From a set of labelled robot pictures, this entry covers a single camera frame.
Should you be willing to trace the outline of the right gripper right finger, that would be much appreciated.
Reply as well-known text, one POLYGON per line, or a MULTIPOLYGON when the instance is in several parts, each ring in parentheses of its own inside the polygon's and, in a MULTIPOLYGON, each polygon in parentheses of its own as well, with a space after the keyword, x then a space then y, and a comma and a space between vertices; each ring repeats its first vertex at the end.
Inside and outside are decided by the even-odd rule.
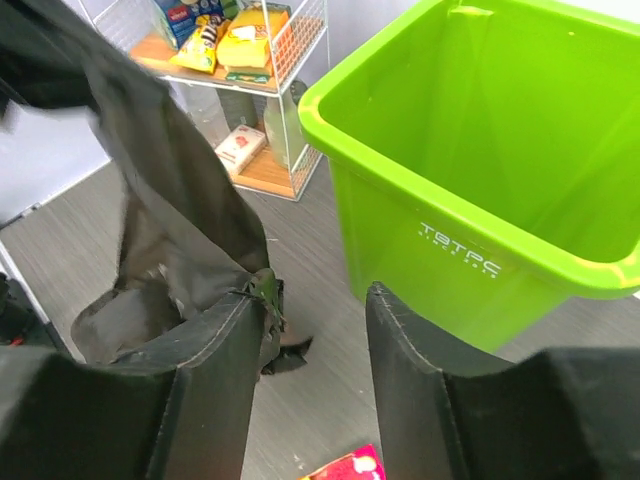
POLYGON ((639 352, 553 347, 510 362, 366 294, 377 422, 391 479, 635 479, 639 352))

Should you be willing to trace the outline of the green plastic trash bin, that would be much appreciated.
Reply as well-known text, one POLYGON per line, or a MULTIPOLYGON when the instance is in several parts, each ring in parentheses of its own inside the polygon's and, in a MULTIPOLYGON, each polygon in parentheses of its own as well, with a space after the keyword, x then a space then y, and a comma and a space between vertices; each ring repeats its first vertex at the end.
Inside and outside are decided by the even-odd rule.
POLYGON ((352 292, 486 351, 639 288, 639 26, 559 1, 421 1, 312 85, 352 292))

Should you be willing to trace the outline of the black trash bag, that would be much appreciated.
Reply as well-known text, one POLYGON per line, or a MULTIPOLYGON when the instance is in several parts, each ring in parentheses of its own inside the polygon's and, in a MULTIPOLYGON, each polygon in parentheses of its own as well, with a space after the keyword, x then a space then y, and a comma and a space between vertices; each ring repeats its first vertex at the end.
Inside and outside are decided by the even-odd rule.
POLYGON ((284 318, 263 224, 165 82, 63 2, 5 1, 1 104, 90 110, 124 182, 116 278, 71 327, 86 362, 130 357, 238 292, 260 303, 260 371, 305 364, 311 341, 284 318))

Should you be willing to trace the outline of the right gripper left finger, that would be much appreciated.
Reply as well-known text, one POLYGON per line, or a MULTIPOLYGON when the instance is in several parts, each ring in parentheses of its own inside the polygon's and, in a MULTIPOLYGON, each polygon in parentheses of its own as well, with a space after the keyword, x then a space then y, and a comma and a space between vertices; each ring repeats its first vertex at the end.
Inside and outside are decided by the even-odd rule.
POLYGON ((230 293, 111 365, 53 349, 1 351, 5 479, 237 479, 261 306, 230 293))

